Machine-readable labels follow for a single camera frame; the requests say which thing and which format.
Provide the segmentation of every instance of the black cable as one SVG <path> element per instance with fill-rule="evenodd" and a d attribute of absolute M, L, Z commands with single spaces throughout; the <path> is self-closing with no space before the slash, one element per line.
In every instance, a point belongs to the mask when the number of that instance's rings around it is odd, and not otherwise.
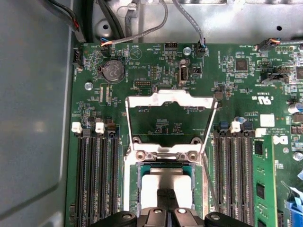
<path fill-rule="evenodd" d="M 93 33 L 93 7 L 94 0 L 82 0 L 82 18 L 83 18 L 83 32 L 88 43 L 94 42 Z"/>
<path fill-rule="evenodd" d="M 124 33 L 123 33 L 123 29 L 122 29 L 122 27 L 121 27 L 121 25 L 120 25 L 120 22 L 119 22 L 118 18 L 115 16 L 115 14 L 114 14 L 113 11 L 111 10 L 111 8 L 110 8 L 107 4 L 105 4 L 105 5 L 106 5 L 106 7 L 107 7 L 107 9 L 108 9 L 108 11 L 109 11 L 110 16 L 111 16 L 112 19 L 114 20 L 114 23 L 116 24 L 116 27 L 117 27 L 117 29 L 118 29 L 118 32 L 119 32 L 119 34 L 120 34 L 121 39 L 125 38 Z"/>
<path fill-rule="evenodd" d="M 98 4 L 113 31 L 114 39 L 124 37 L 121 25 L 110 7 L 104 2 L 104 0 L 98 0 Z"/>
<path fill-rule="evenodd" d="M 58 17 L 59 19 L 63 20 L 71 29 L 73 32 L 77 31 L 77 27 L 75 26 L 73 20 L 63 13 L 61 10 L 59 10 L 55 5 L 53 5 L 48 0 L 38 0 L 44 8 L 46 8 L 49 12 L 51 12 L 53 15 Z"/>
<path fill-rule="evenodd" d="M 58 6 L 58 7 L 62 8 L 62 9 L 64 9 L 71 16 L 71 18 L 74 21 L 77 21 L 76 14 L 70 8 L 68 8 L 67 6 L 62 5 L 62 4 L 58 3 L 58 2 L 56 2 L 55 0 L 48 0 L 48 1 L 51 2 L 53 5 Z"/>
<path fill-rule="evenodd" d="M 56 2 L 55 0 L 39 0 L 39 2 L 53 15 L 63 20 L 75 33 L 80 43 L 85 43 L 86 39 L 82 33 L 80 24 L 77 21 L 76 14 L 68 7 Z"/>

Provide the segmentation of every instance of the screw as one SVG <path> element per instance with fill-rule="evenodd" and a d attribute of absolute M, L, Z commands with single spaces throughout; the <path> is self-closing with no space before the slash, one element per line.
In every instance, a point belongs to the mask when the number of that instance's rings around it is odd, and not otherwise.
<path fill-rule="evenodd" d="M 194 152 L 194 151 L 189 152 L 188 158 L 191 161 L 197 161 L 198 160 L 198 154 L 196 152 Z"/>
<path fill-rule="evenodd" d="M 185 47 L 184 49 L 183 49 L 183 54 L 185 55 L 185 56 L 189 56 L 189 55 L 191 55 L 191 48 L 190 47 Z"/>
<path fill-rule="evenodd" d="M 220 219 L 220 217 L 219 217 L 218 215 L 216 215 L 216 214 L 212 214 L 210 217 L 211 217 L 213 220 L 219 220 L 219 219 Z"/>
<path fill-rule="evenodd" d="M 161 214 L 161 213 L 162 213 L 162 210 L 161 210 L 161 209 L 156 209 L 156 210 L 154 210 L 153 212 L 155 212 L 156 214 Z"/>
<path fill-rule="evenodd" d="M 143 151 L 138 151 L 136 153 L 136 158 L 139 160 L 139 161 L 143 161 L 145 160 L 145 153 Z"/>
<path fill-rule="evenodd" d="M 93 84 L 91 82 L 87 82 L 87 83 L 85 83 L 84 87 L 85 87 L 85 90 L 91 91 L 93 89 Z"/>
<path fill-rule="evenodd" d="M 185 214 L 186 213 L 186 209 L 180 208 L 180 209 L 178 209 L 178 212 L 180 214 Z"/>
<path fill-rule="evenodd" d="M 293 154 L 293 159 L 296 161 L 302 161 L 303 160 L 303 154 L 301 152 L 295 152 Z"/>
<path fill-rule="evenodd" d="M 122 216 L 124 219 L 130 219 L 132 216 L 130 216 L 129 214 L 125 214 Z"/>

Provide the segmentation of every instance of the chip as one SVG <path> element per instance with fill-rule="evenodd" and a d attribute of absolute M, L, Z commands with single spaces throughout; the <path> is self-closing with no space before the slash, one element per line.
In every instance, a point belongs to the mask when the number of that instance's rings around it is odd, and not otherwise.
<path fill-rule="evenodd" d="M 236 59 L 236 71 L 247 71 L 246 59 Z"/>
<path fill-rule="evenodd" d="M 263 142 L 262 141 L 255 141 L 255 154 L 263 155 Z"/>
<path fill-rule="evenodd" d="M 262 199 L 265 199 L 265 187 L 258 183 L 256 188 L 257 188 L 257 196 Z"/>
<path fill-rule="evenodd" d="M 297 67 L 296 72 L 297 72 L 297 79 L 303 79 L 303 67 Z"/>
<path fill-rule="evenodd" d="M 222 92 L 222 91 L 216 91 L 216 92 L 214 93 L 214 97 L 215 97 L 216 99 L 222 100 L 222 99 L 223 99 L 223 92 Z"/>
<path fill-rule="evenodd" d="M 258 227 L 266 227 L 266 225 L 262 221 L 258 220 Z"/>

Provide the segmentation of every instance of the gray cable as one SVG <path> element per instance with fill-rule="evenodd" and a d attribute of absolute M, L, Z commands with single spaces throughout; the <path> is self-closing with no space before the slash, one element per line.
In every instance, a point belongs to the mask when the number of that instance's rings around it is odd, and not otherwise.
<path fill-rule="evenodd" d="M 129 41 L 132 41 L 134 39 L 141 38 L 141 37 L 143 37 L 143 36 L 145 36 L 145 35 L 147 35 L 147 34 L 149 34 L 151 32 L 157 31 L 158 29 L 162 28 L 165 25 L 166 21 L 167 21 L 167 17 L 169 15 L 169 10 L 167 9 L 167 5 L 164 2 L 164 0 L 160 0 L 160 3 L 163 5 L 164 11 L 165 11 L 164 19 L 163 19 L 163 21 L 162 21 L 161 24 L 159 24 L 156 27 L 150 28 L 150 29 L 148 29 L 148 30 L 146 30 L 144 32 L 141 32 L 141 33 L 139 33 L 137 35 L 133 35 L 131 37 L 127 37 L 127 38 L 123 38 L 123 39 L 113 40 L 112 44 L 119 44 L 119 43 L 129 42 Z"/>
<path fill-rule="evenodd" d="M 200 26 L 197 24 L 197 22 L 185 11 L 185 9 L 181 6 L 180 2 L 178 0 L 172 0 L 174 5 L 177 7 L 177 9 L 180 11 L 180 13 L 185 16 L 185 18 L 191 23 L 191 25 L 194 27 L 194 29 L 199 33 L 200 35 L 200 44 L 204 45 L 204 36 L 203 32 L 200 28 Z"/>
<path fill-rule="evenodd" d="M 303 40 L 292 40 L 292 41 L 281 41 L 281 45 L 287 45 L 287 44 L 303 44 Z"/>
<path fill-rule="evenodd" d="M 132 3 L 138 4 L 138 0 L 132 0 Z M 125 16 L 125 36 L 130 37 L 132 33 L 132 18 L 134 17 L 134 10 L 129 9 Z"/>

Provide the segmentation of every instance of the blue connector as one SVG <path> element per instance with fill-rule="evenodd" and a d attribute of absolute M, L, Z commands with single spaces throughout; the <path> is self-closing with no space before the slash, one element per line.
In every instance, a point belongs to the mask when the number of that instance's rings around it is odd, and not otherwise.
<path fill-rule="evenodd" d="M 291 223 L 294 227 L 303 227 L 303 213 L 297 207 L 295 201 L 287 201 L 286 207 L 290 211 Z"/>

